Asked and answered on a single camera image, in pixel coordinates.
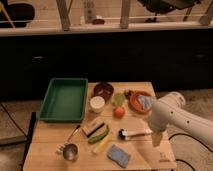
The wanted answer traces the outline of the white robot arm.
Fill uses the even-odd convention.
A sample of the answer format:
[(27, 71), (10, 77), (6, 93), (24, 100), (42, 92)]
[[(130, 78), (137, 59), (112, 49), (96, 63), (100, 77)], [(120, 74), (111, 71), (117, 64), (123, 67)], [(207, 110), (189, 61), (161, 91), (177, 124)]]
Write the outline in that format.
[(148, 125), (154, 133), (162, 133), (172, 124), (213, 148), (213, 121), (183, 109), (186, 100), (178, 92), (170, 92), (157, 99), (151, 107)]

